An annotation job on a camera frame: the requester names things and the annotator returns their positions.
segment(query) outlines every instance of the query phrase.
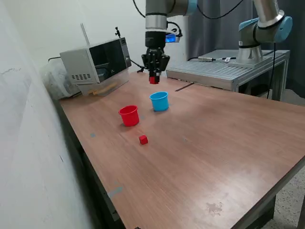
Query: wall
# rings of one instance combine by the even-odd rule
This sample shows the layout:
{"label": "wall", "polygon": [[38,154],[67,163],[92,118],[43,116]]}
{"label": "wall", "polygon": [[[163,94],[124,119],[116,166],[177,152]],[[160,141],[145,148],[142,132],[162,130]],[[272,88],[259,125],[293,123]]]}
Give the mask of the wall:
{"label": "wall", "polygon": [[[80,23],[84,23],[91,43],[115,38],[118,26],[127,39],[131,58],[142,64],[146,53],[145,19],[135,9],[132,0],[3,0],[9,14],[40,68],[48,58],[60,52],[84,46]],[[136,0],[145,13],[145,0]],[[185,33],[183,17],[177,22]],[[166,54],[171,61],[185,59],[185,38],[180,44],[168,44]]]}
{"label": "wall", "polygon": [[0,0],[0,228],[92,229],[61,123]]}

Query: small red cube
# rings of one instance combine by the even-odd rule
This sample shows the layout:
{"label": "small red cube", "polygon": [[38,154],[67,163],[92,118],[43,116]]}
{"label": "small red cube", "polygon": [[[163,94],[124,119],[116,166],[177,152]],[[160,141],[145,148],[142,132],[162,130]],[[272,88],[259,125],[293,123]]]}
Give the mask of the small red cube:
{"label": "small red cube", "polygon": [[142,145],[148,143],[148,139],[147,139],[147,137],[146,137],[145,135],[139,137],[139,140],[140,140],[140,143],[141,143]]}

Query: floor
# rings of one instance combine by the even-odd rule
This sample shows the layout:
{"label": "floor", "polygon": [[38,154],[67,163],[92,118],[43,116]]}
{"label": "floor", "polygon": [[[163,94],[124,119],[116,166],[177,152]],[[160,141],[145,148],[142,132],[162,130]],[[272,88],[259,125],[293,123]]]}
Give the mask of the floor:
{"label": "floor", "polygon": [[[305,106],[305,99],[286,90],[283,102]],[[295,229],[305,194],[305,167],[277,195],[274,219],[263,229]]]}

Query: dark curtain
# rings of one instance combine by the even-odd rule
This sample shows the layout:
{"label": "dark curtain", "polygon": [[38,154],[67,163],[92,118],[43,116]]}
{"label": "dark curtain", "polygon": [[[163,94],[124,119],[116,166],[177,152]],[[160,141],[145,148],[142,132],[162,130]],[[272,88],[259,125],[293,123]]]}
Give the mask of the dark curtain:
{"label": "dark curtain", "polygon": [[[228,12],[240,0],[199,0],[198,5],[209,17],[217,17]],[[292,89],[299,96],[305,98],[305,64],[302,61],[302,52],[305,50],[305,1],[278,0],[280,9],[286,15],[293,17],[294,25],[288,39],[277,45],[278,50],[291,50],[287,88]],[[241,22],[257,17],[256,9],[252,0],[244,0],[229,15],[218,19],[210,20],[204,18],[199,11],[187,19],[188,58],[197,57],[217,49],[238,49],[238,26]],[[273,49],[270,44],[263,44],[262,49]]]}

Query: metal table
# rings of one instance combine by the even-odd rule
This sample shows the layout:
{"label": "metal table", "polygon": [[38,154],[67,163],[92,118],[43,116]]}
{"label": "metal table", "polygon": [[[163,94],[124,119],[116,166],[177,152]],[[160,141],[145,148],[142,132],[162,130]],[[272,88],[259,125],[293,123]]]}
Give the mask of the metal table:
{"label": "metal table", "polygon": [[[204,57],[222,58],[236,57],[238,50],[216,50]],[[272,69],[273,52],[264,50],[265,57],[270,56],[257,68],[232,67],[225,62],[187,61],[172,63],[167,69],[167,77],[192,83],[204,84],[233,92],[239,92],[239,87]],[[275,54],[275,69],[272,99],[281,101],[286,86],[290,51],[280,50]]]}

